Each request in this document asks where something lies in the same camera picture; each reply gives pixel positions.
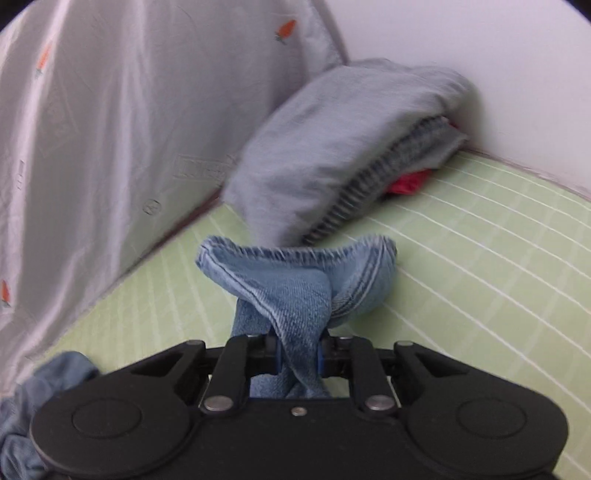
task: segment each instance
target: bed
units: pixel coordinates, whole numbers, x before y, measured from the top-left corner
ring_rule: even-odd
[[[322,246],[394,238],[398,273],[371,315],[339,328],[388,348],[413,340],[550,396],[570,437],[558,474],[589,479],[591,203],[510,166],[459,153],[412,197],[378,203]],[[221,205],[127,276],[47,352],[103,371],[189,338],[223,345],[235,299],[195,266],[208,235],[249,243]],[[332,385],[346,394],[343,385]]]

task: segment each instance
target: printed logo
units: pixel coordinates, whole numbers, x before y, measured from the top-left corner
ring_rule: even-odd
[[[285,39],[291,37],[291,34],[294,32],[295,27],[296,21],[289,20],[289,22],[284,23],[282,26],[279,27],[279,30],[275,32],[275,39],[286,45]]]
[[[49,54],[51,53],[51,42],[49,42],[43,52],[41,52],[41,56],[39,57],[39,61],[37,62],[37,72],[35,74],[35,78],[39,78],[39,76],[43,75],[43,70],[47,65],[47,59],[49,58]]]
[[[212,181],[221,186],[236,164],[234,155],[226,155],[224,160],[179,155],[176,159],[174,177],[182,180]]]
[[[10,307],[10,292],[8,291],[8,283],[6,283],[6,280],[2,280],[1,298],[2,305],[5,307]]]
[[[142,210],[148,215],[156,215],[162,210],[162,204],[158,200],[150,199],[144,203]]]

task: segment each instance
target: white wall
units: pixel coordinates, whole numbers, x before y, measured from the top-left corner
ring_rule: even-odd
[[[591,192],[591,23],[564,0],[324,0],[352,60],[437,63],[472,146]]]

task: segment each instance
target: jeans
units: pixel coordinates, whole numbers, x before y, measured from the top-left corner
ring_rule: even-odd
[[[384,300],[395,259],[395,244],[384,236],[335,249],[239,247],[207,238],[197,266],[238,297],[232,335],[263,334],[272,326],[282,343],[281,373],[253,378],[251,397],[329,396],[316,366],[320,335]]]

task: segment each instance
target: denim cloth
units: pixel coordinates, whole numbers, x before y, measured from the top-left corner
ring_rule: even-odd
[[[384,300],[395,258],[395,244],[384,236],[335,249],[239,247],[207,238],[197,266],[238,297],[232,335],[273,326],[283,346],[280,375],[253,378],[251,397],[329,396],[316,367],[320,335]]]
[[[84,355],[64,352],[39,367],[13,397],[0,400],[0,478],[37,480],[47,473],[28,437],[33,415],[56,393],[97,374]]]

